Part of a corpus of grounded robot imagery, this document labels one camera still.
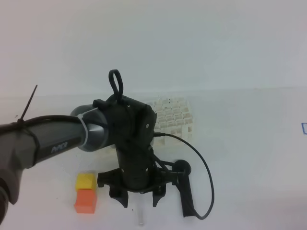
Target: orange cube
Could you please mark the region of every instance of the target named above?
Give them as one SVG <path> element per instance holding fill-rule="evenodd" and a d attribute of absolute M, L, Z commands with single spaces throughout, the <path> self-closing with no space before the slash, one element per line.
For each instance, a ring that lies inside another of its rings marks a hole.
<path fill-rule="evenodd" d="M 79 189 L 75 209 L 77 213 L 95 213 L 97 202 L 96 192 L 93 189 Z"/>

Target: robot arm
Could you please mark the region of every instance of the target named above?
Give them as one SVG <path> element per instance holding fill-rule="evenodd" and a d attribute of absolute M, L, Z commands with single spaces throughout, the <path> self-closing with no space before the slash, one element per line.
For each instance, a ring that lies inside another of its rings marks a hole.
<path fill-rule="evenodd" d="M 112 96 L 106 101 L 98 99 L 93 104 L 79 106 L 71 116 L 41 116 L 0 126 L 0 224 L 8 203 L 17 202 L 24 169 L 75 147 L 91 152 L 109 145 L 116 147 L 119 168 L 99 173 L 97 184 L 98 187 L 109 185 L 110 197 L 118 200 L 123 207 L 128 206 L 128 191 L 141 194 L 152 192 L 155 207 L 165 196 L 166 184 L 172 183 L 180 192 L 184 217 L 205 219 L 209 215 L 214 203 L 214 189 L 209 168 L 201 154 L 181 138 L 154 133 L 155 112 L 149 105 L 123 96 L 123 83 L 118 70 L 109 72 L 109 81 L 114 92 Z M 212 200 L 204 216 L 194 209 L 189 163 L 159 160 L 151 146 L 155 136 L 170 136 L 183 141 L 206 166 Z"/>

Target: black cable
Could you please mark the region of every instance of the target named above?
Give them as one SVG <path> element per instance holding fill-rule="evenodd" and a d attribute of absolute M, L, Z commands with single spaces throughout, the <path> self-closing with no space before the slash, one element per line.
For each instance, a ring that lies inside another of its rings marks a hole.
<path fill-rule="evenodd" d="M 172 137 L 172 138 L 176 138 L 177 140 L 182 141 L 183 143 L 185 143 L 186 145 L 188 145 L 191 149 L 193 149 L 196 154 L 200 157 L 200 159 L 202 160 L 203 164 L 205 165 L 207 172 L 208 172 L 208 176 L 209 176 L 209 180 L 210 180 L 210 186 L 211 186 L 211 203 L 209 206 L 208 211 L 206 212 L 205 215 L 201 216 L 198 214 L 198 212 L 195 210 L 195 208 L 193 207 L 193 204 L 190 203 L 187 199 L 185 199 L 185 202 L 187 203 L 188 207 L 193 211 L 194 215 L 198 218 L 198 219 L 206 219 L 208 217 L 208 215 L 210 214 L 213 205 L 214 205 L 214 186 L 213 186 L 213 180 L 212 180 L 212 176 L 208 167 L 207 162 L 205 161 L 205 159 L 202 157 L 202 155 L 197 151 L 197 149 L 195 149 L 191 144 L 189 144 L 188 142 L 186 142 L 185 140 L 172 135 L 172 134 L 168 134 L 168 133 L 155 133 L 154 134 L 155 137 L 164 137 L 164 136 L 168 136 L 168 137 Z M 159 158 L 157 158 L 153 153 L 152 156 L 154 158 L 154 160 L 166 171 L 166 173 L 170 173 L 170 170 L 163 164 L 163 161 L 161 161 Z M 180 193 L 182 193 L 183 195 L 185 195 L 184 190 L 179 186 L 179 184 L 175 181 L 173 182 L 174 185 L 176 185 L 177 189 L 179 190 Z"/>

